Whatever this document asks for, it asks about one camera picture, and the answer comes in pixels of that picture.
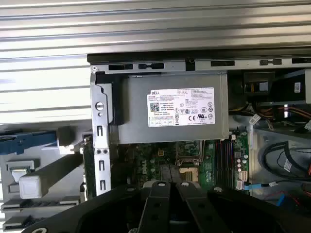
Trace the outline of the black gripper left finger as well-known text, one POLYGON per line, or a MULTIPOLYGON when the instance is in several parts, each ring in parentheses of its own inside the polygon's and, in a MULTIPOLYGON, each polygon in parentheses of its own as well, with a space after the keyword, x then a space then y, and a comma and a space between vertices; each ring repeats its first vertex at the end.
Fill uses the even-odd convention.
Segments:
POLYGON ((166 233, 171 184, 152 181, 139 189, 127 184, 27 227, 26 233, 166 233))

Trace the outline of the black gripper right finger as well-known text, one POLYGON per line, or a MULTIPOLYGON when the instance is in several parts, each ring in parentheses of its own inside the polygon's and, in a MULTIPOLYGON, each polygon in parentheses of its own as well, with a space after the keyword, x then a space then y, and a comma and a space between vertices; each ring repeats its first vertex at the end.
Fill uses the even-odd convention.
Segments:
POLYGON ((171 181, 190 219, 188 233, 309 233, 311 219, 242 192, 213 187, 205 192, 198 183, 184 181, 176 166, 171 181))

